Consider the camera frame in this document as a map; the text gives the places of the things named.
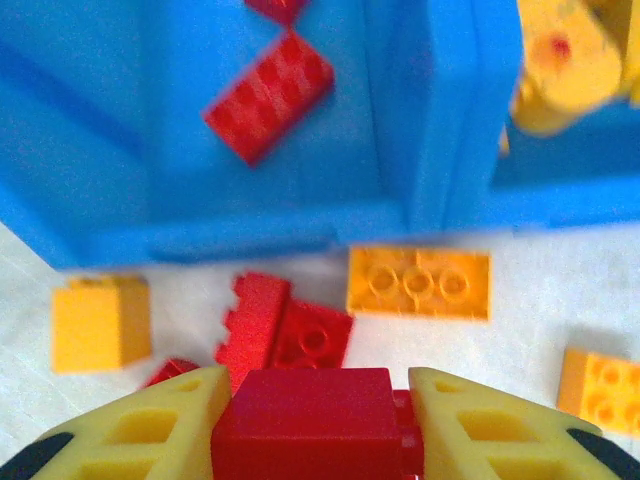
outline yellow plastic part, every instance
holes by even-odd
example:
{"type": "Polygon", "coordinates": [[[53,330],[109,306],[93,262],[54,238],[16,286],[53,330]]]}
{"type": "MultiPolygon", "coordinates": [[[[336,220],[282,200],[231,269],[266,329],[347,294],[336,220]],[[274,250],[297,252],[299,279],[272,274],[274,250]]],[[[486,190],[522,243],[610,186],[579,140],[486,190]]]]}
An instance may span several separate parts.
{"type": "Polygon", "coordinates": [[[566,433],[579,418],[431,368],[409,369],[429,480],[619,480],[566,433]]]}
{"type": "Polygon", "coordinates": [[[640,364],[567,348],[557,406],[606,430],[640,436],[640,364]]]}
{"type": "Polygon", "coordinates": [[[610,101],[619,90],[620,52],[579,0],[519,0],[524,75],[512,118],[548,136],[610,101]]]}
{"type": "Polygon", "coordinates": [[[411,247],[352,248],[347,311],[489,319],[488,255],[411,247]]]}
{"type": "Polygon", "coordinates": [[[113,370],[149,355],[149,286],[143,278],[76,278],[54,291],[55,372],[113,370]]]}
{"type": "Polygon", "coordinates": [[[230,399],[224,367],[140,390],[45,433],[74,438],[33,480],[211,480],[211,431],[230,399]]]}
{"type": "Polygon", "coordinates": [[[637,104],[640,95],[640,1],[610,1],[598,15],[622,53],[620,90],[624,94],[631,93],[637,104]]]}

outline orange 2x4 lego brick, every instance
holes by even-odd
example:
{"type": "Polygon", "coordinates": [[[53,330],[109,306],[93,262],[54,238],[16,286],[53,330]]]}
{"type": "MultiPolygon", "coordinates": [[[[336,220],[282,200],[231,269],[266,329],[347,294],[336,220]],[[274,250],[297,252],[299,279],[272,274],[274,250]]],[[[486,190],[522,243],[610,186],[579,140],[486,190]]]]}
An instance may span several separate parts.
{"type": "Polygon", "coordinates": [[[640,437],[640,364],[567,348],[557,407],[605,430],[640,437]]]}
{"type": "Polygon", "coordinates": [[[488,255],[412,247],[352,248],[349,313],[489,320],[488,255]]]}

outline black plastic part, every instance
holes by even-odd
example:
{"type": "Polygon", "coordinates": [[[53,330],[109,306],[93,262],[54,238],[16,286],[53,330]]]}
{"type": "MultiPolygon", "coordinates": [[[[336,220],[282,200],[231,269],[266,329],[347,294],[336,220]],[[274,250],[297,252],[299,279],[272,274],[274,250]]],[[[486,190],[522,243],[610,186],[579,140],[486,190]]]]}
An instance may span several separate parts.
{"type": "Polygon", "coordinates": [[[71,440],[73,434],[58,433],[25,447],[0,467],[0,480],[29,480],[33,478],[71,440]]]}
{"type": "Polygon", "coordinates": [[[640,480],[640,462],[611,440],[579,428],[570,428],[567,432],[622,480],[640,480]]]}

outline red 2x4 lego brick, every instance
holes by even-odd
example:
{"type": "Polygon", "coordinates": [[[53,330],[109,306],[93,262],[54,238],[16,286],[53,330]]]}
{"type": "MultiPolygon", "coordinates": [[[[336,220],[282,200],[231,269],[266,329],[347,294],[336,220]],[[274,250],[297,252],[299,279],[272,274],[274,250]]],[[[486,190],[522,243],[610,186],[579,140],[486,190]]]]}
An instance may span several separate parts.
{"type": "Polygon", "coordinates": [[[353,318],[331,308],[291,299],[278,330],[274,368],[337,368],[342,365],[353,318]]]}
{"type": "Polygon", "coordinates": [[[290,282],[264,273],[238,277],[238,307],[227,314],[226,344],[215,360],[226,365],[234,392],[251,370],[263,368],[339,368],[353,318],[291,296],[290,282]]]}
{"type": "Polygon", "coordinates": [[[291,25],[306,0],[244,0],[254,10],[282,25],[291,25]]]}
{"type": "Polygon", "coordinates": [[[263,273],[237,277],[233,290],[238,306],[225,319],[229,329],[226,344],[218,346],[215,360],[226,365],[235,392],[251,370],[266,368],[291,283],[263,273]]]}
{"type": "Polygon", "coordinates": [[[333,68],[289,30],[230,92],[205,122],[247,164],[260,157],[333,84],[333,68]]]}

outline blue plastic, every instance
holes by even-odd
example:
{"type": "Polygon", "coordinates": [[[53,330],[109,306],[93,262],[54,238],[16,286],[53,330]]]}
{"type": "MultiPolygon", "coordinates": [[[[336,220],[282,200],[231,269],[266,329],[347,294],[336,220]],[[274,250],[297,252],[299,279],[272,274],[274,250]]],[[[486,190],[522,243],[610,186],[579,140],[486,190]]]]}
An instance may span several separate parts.
{"type": "Polygon", "coordinates": [[[281,33],[242,0],[5,0],[0,219],[68,269],[640,216],[640,118],[624,106],[546,155],[514,133],[497,159],[522,60],[515,1],[311,0],[296,30],[335,90],[251,170],[201,116],[281,33]],[[615,161],[572,151],[593,132],[615,161]],[[554,199],[558,179],[573,203],[554,199]]]}

